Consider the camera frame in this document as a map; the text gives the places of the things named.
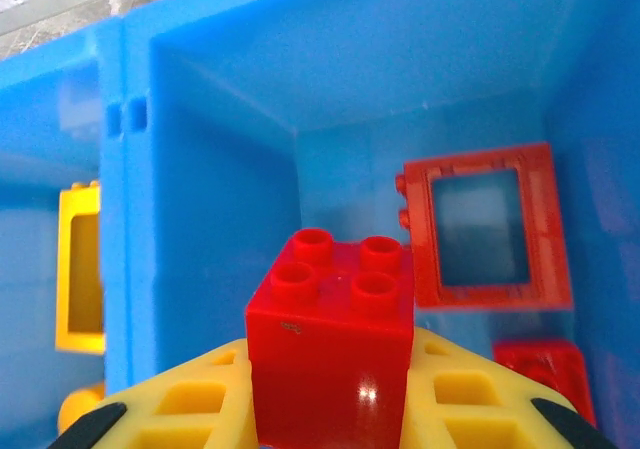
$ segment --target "red toy piece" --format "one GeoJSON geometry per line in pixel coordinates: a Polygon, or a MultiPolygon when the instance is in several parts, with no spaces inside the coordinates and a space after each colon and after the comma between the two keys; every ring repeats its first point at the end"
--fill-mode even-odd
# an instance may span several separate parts
{"type": "Polygon", "coordinates": [[[398,447],[413,341],[411,253],[304,229],[246,310],[261,444],[398,447]]]}
{"type": "Polygon", "coordinates": [[[421,308],[569,309],[569,269],[551,149],[533,144],[405,164],[396,177],[407,199],[400,224],[411,233],[416,303],[421,308]],[[443,282],[433,184],[444,178],[515,170],[529,276],[522,283],[447,286],[443,282]]]}
{"type": "Polygon", "coordinates": [[[499,364],[558,391],[595,427],[584,358],[575,344],[564,340],[502,342],[494,345],[493,355],[499,364]]]}

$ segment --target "red duplo brick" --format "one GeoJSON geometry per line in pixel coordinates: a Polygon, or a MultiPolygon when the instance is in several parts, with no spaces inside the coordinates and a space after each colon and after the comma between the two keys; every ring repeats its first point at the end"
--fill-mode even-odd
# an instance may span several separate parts
{"type": "Polygon", "coordinates": [[[493,347],[493,356],[499,364],[558,391],[596,425],[584,358],[575,344],[565,340],[502,342],[493,347]]]}
{"type": "Polygon", "coordinates": [[[304,229],[246,310],[261,444],[397,448],[413,340],[411,254],[304,229]]]}

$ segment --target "yellow toy piece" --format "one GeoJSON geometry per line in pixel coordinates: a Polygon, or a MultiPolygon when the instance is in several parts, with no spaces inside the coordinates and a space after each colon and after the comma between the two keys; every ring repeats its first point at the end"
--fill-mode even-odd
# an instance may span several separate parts
{"type": "Polygon", "coordinates": [[[103,399],[104,382],[78,389],[69,394],[58,413],[58,434],[62,434],[71,424],[96,409],[103,399]]]}
{"type": "Polygon", "coordinates": [[[98,262],[100,185],[60,193],[56,349],[104,354],[98,262]]]}
{"type": "Polygon", "coordinates": [[[126,391],[127,412],[93,449],[257,449],[246,339],[126,391]]]}
{"type": "Polygon", "coordinates": [[[572,449],[533,407],[563,396],[425,329],[414,333],[400,449],[572,449]]]}

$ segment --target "blue storage box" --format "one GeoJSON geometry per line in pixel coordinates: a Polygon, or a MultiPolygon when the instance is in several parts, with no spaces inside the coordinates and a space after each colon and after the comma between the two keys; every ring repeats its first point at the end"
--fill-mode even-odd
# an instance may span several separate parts
{"type": "MultiPolygon", "coordinates": [[[[72,182],[102,187],[113,392],[241,337],[301,226],[406,242],[405,161],[546,140],[576,303],[549,324],[640,446],[639,28],[640,0],[162,0],[0,63],[0,445],[101,377],[53,351],[72,182]]],[[[485,317],[437,324],[485,347],[485,317]]]]}

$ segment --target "blue compartment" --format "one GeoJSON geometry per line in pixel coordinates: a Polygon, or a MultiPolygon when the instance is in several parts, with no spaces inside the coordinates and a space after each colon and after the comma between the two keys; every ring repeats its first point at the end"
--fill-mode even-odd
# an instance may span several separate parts
{"type": "Polygon", "coordinates": [[[405,161],[547,140],[575,330],[562,314],[418,320],[483,353],[518,327],[575,337],[602,429],[635,447],[639,25],[640,0],[162,0],[0,64],[0,181],[51,229],[53,193],[99,171],[113,392],[241,337],[297,228],[406,242],[405,161]],[[60,109],[96,94],[86,118],[60,109]],[[99,150],[63,127],[85,119],[99,150]]]}

